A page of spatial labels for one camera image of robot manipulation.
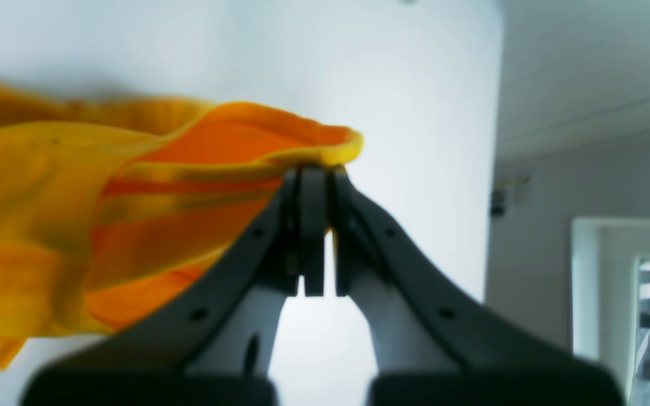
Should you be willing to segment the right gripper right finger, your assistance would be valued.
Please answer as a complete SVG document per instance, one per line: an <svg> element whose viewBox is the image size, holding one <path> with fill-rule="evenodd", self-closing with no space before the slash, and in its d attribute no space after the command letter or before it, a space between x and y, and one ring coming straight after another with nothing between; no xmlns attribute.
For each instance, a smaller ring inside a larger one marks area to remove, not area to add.
<svg viewBox="0 0 650 406"><path fill-rule="evenodd" d="M328 176L336 293L368 321L368 405L622 405L612 376L457 287L344 169Z"/></svg>

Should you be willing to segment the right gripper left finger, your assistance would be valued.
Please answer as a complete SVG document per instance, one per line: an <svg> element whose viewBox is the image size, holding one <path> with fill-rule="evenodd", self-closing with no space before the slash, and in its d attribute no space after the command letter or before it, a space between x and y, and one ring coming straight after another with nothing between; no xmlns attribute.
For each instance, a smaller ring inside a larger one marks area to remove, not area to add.
<svg viewBox="0 0 650 406"><path fill-rule="evenodd" d="M217 263L115 337L45 367L25 405L278 405L267 373L287 298L321 297L326 172L292 170Z"/></svg>

